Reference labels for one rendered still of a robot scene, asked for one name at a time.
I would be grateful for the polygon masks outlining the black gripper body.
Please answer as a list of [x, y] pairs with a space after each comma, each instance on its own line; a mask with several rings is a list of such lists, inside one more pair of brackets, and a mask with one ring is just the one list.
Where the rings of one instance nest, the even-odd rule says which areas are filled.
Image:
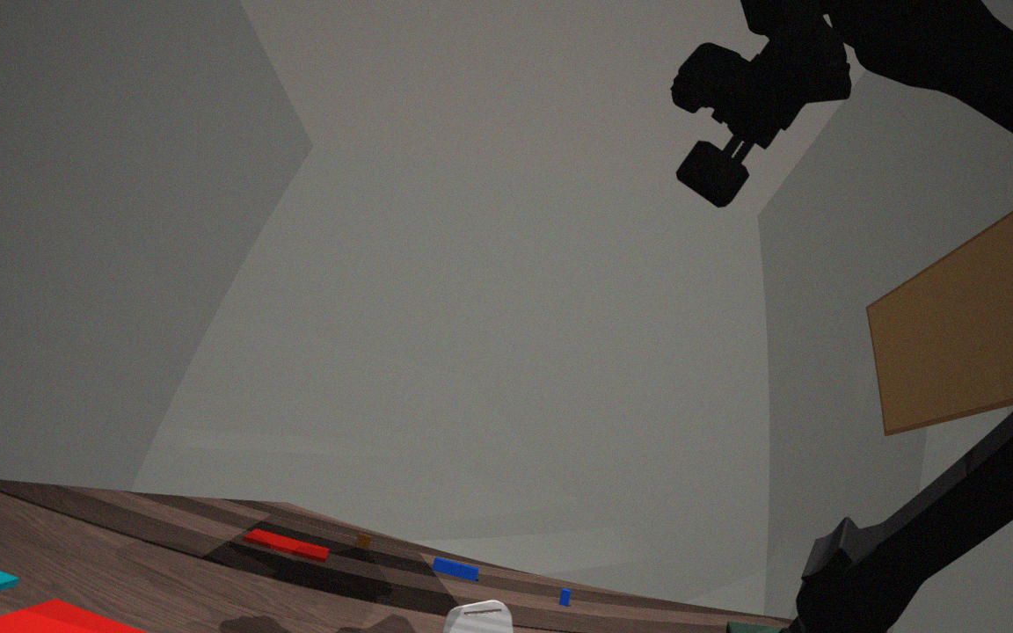
[[[724, 149], [714, 147], [711, 142], [696, 142], [690, 155], [676, 170], [676, 177], [681, 183], [718, 207], [731, 203], [747, 182], [749, 175], [742, 162], [747, 159], [747, 153], [754, 144], [763, 149], [770, 147], [777, 132], [780, 129], [787, 131], [803, 108], [783, 112], [765, 105], [752, 89], [749, 72], [734, 90], [734, 98], [725, 118], [729, 132], [734, 134], [732, 139]], [[741, 142], [743, 147], [734, 155]]]

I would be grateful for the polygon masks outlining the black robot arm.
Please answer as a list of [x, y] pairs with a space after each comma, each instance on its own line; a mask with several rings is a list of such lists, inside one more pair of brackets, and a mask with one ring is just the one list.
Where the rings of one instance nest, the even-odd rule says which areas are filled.
[[[741, 0], [747, 27], [768, 37], [752, 61], [703, 43], [678, 69], [673, 103], [725, 121], [749, 72], [762, 103], [797, 111], [849, 97], [844, 44], [862, 67], [939, 90], [1013, 134], [1013, 31], [981, 0]], [[831, 27], [824, 18], [829, 15]], [[887, 633], [926, 579], [1013, 520], [1013, 412], [880, 524], [845, 517], [816, 538], [779, 633]]]

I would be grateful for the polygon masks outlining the blue rectangular block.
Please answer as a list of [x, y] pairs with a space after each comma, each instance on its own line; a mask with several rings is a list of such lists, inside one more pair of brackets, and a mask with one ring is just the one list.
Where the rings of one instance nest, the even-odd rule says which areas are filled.
[[454, 574], [454, 576], [459, 578], [476, 581], [478, 568], [465, 564], [455, 564], [455, 562], [446, 560], [446, 558], [436, 557], [434, 559], [433, 571]]

